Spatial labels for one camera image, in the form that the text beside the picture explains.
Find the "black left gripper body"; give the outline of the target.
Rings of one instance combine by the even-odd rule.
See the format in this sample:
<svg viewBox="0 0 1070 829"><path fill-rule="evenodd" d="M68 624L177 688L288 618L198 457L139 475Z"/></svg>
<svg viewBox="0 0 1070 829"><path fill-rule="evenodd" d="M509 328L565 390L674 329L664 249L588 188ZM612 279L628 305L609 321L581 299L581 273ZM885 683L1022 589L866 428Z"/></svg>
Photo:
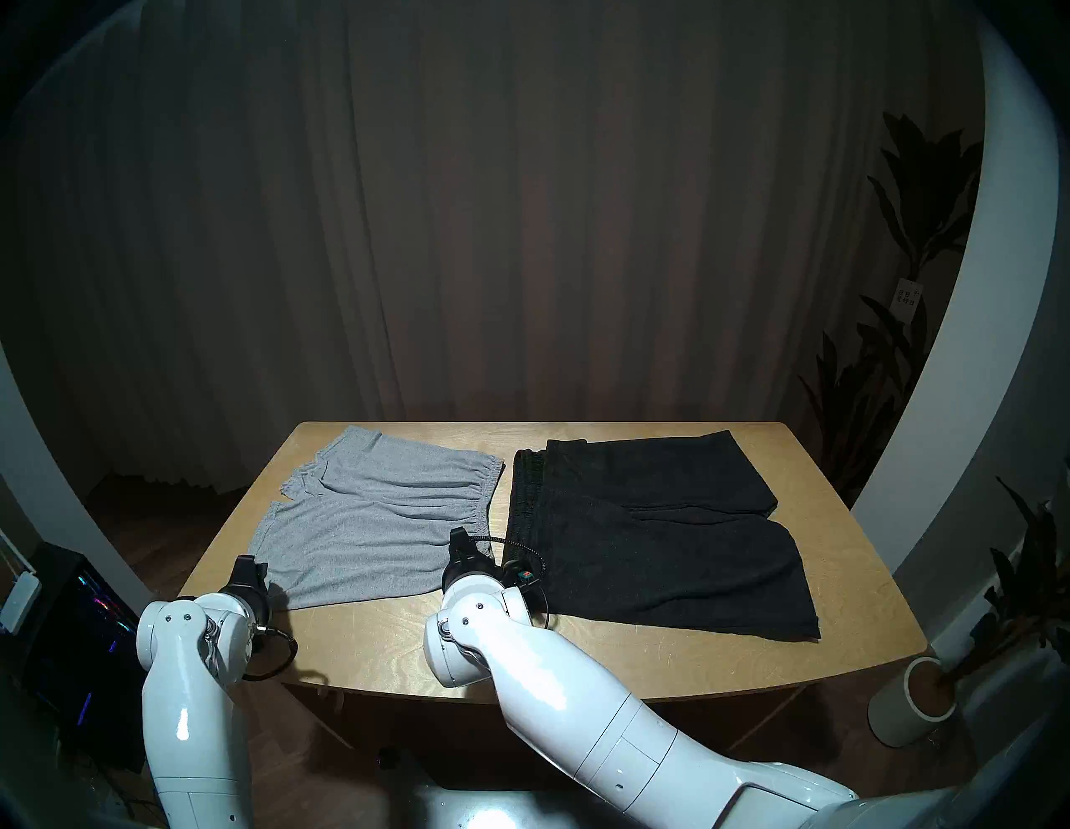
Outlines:
<svg viewBox="0 0 1070 829"><path fill-rule="evenodd" d="M250 618L256 628L266 629L270 626L272 610L268 588L260 575L233 575L221 587L221 593L244 602L250 611Z"/></svg>

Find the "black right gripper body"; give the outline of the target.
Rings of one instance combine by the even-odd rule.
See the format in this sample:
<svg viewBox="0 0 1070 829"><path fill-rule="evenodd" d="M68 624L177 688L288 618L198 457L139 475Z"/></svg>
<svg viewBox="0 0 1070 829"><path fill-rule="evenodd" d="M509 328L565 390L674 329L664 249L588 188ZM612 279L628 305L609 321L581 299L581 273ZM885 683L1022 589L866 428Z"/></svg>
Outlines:
<svg viewBox="0 0 1070 829"><path fill-rule="evenodd" d="M449 590L461 577L486 575L503 584L503 570L492 557L485 555L450 555L443 570L441 588Z"/></svg>

